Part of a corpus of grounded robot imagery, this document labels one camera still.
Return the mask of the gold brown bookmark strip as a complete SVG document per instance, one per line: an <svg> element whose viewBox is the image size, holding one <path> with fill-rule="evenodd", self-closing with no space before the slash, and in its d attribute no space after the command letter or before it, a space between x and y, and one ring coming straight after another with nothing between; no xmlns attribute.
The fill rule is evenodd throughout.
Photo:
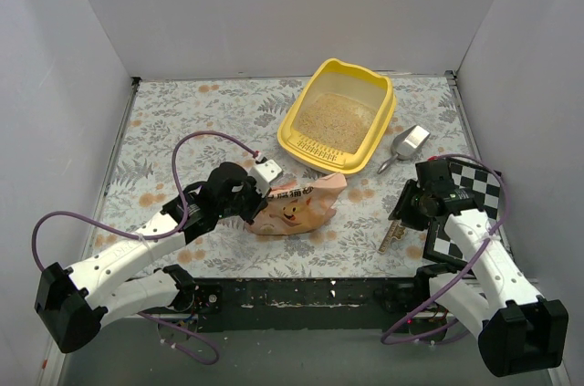
<svg viewBox="0 0 584 386"><path fill-rule="evenodd" d="M405 228L401 225L401 223L399 221L392 221L388 231L381 241L378 252L384 254L392 243L402 239L404 233Z"/></svg>

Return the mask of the silver metal scoop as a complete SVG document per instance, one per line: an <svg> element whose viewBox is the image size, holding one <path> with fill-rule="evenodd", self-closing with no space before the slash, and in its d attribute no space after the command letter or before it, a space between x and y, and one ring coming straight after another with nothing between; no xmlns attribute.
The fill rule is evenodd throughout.
<svg viewBox="0 0 584 386"><path fill-rule="evenodd" d="M431 133L419 125L411 126L398 134L391 143L391 156L385 160L377 174L382 174L396 161L408 161L413 158L429 139Z"/></svg>

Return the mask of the pink cat litter bag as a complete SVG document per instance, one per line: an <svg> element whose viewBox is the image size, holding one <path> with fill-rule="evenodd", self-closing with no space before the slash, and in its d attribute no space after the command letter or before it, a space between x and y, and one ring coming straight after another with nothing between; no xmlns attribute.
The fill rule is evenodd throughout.
<svg viewBox="0 0 584 386"><path fill-rule="evenodd" d="M268 195L267 207L247 224L255 235L299 235L319 229L337 212L334 207L347 181L342 173L303 185L279 187Z"/></svg>

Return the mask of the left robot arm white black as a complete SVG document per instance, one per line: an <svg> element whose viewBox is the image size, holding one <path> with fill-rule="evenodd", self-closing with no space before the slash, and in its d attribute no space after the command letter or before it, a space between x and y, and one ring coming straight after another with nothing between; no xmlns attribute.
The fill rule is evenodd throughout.
<svg viewBox="0 0 584 386"><path fill-rule="evenodd" d="M252 224L266 208L272 182L281 174L272 160L250 170L223 162L205 181L186 186L128 238L73 265L45 267L35 311L63 353L90 343L100 330L151 308L187 311L196 284L178 265L140 277L144 268L213 231L218 222L239 217Z"/></svg>

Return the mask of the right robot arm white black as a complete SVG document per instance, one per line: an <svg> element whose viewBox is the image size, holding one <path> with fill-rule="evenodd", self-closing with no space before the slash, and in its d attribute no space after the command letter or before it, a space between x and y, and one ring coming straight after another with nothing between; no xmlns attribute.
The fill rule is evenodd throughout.
<svg viewBox="0 0 584 386"><path fill-rule="evenodd" d="M462 252L460 269L421 267L412 297L417 307L382 336L391 334L424 310L446 308L472 334L482 360L496 377L558 367L568 331L568 312L548 300L508 254L473 192L455 184L444 156L415 165L416 178L404 185L390 219L424 231L438 224Z"/></svg>

